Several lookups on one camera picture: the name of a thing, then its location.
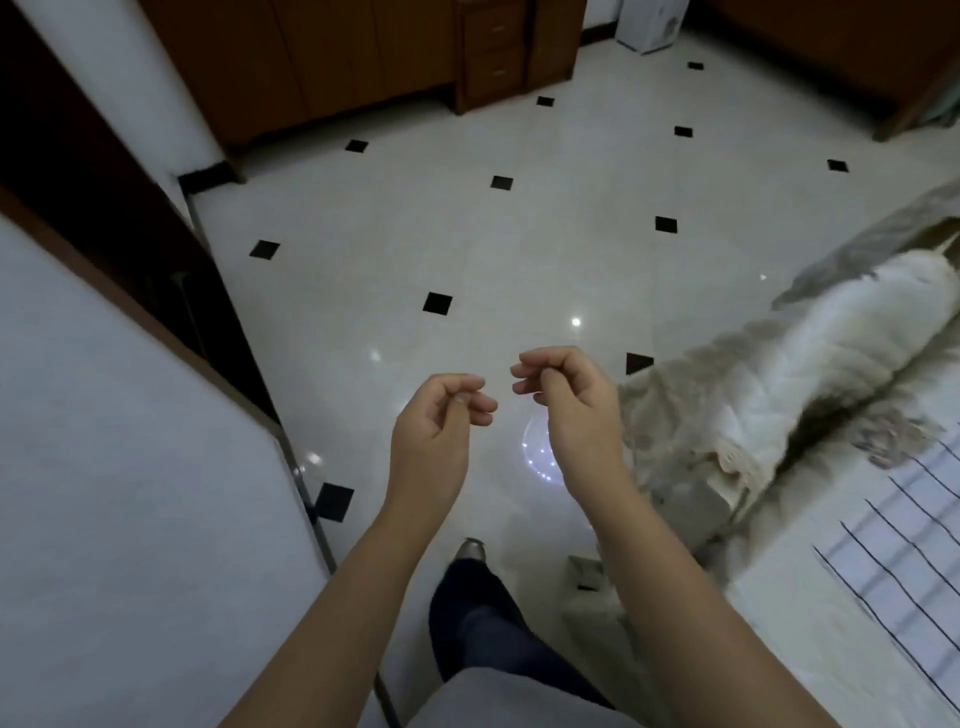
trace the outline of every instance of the baseboard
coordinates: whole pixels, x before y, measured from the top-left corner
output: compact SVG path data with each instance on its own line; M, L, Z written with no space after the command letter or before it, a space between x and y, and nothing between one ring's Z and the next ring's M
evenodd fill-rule
M226 160L219 161L206 169L198 169L196 172L180 175L177 180L180 182L180 189L183 190L184 197L199 195L201 192L219 187L221 184L244 181L237 174L233 165Z
M603 25L594 25L592 28L584 28L580 33L580 44L599 43L601 40L610 40L614 36L616 36L616 20Z

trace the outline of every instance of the person's right hand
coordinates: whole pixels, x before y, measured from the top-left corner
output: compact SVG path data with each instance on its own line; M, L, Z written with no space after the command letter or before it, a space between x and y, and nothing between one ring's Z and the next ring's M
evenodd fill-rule
M549 410L550 446L577 500L589 484L624 468L620 408L613 384L576 347L544 347L520 355L510 373L519 395Z

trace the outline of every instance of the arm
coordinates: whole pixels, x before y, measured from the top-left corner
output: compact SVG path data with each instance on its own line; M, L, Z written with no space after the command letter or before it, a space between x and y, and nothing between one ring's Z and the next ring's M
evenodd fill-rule
M564 483L584 509L668 704L688 728L838 728L713 586L623 463L616 388L577 349L520 355L518 394L549 409Z
M492 422L483 384L433 376L400 413L383 508L221 728L357 724L410 577L467 476L470 424Z

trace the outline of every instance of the leg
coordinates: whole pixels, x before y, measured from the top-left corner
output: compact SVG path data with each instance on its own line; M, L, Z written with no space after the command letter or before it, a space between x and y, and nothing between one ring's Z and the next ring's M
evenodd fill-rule
M457 559L446 570L430 602L430 640L445 682L465 667L491 667L611 707L530 631L503 582L477 559Z

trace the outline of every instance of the glossy floor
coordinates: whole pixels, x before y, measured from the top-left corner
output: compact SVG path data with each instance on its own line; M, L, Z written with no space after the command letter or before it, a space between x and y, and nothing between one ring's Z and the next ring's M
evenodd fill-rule
M369 145L347 151L352 139ZM465 536L576 660L566 556L593 539L543 413L510 391L516 355L577 343L622 378L628 352L662 359L739 327L800 268L955 174L957 140L876 144L857 116L715 41L648 57L608 41L582 49L572 82L463 117L416 102L335 122L197 199L313 494L354 490L343 522L324 522L338 558L382 502L394 417L428 375L481 374L500 400L384 660L401 718L438 685L426 608ZM676 232L658 230L671 219ZM279 244L269 259L250 255L261 239ZM430 292L452 297L445 316L422 310Z

